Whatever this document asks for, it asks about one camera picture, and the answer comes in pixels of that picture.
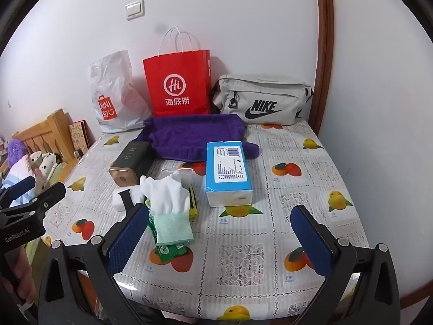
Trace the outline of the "left human hand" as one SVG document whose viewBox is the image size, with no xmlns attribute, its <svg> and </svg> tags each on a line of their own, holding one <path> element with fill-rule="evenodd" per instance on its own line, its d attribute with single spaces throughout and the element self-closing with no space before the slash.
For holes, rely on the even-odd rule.
<svg viewBox="0 0 433 325">
<path fill-rule="evenodd" d="M 16 286 L 10 282 L 12 278 L 6 274 L 7 271 L 14 273 L 18 281 Z M 9 294 L 15 294 L 28 303 L 35 300 L 36 287 L 32 278 L 32 266 L 23 246 L 14 249 L 11 258 L 1 255 L 1 281 Z"/>
</svg>

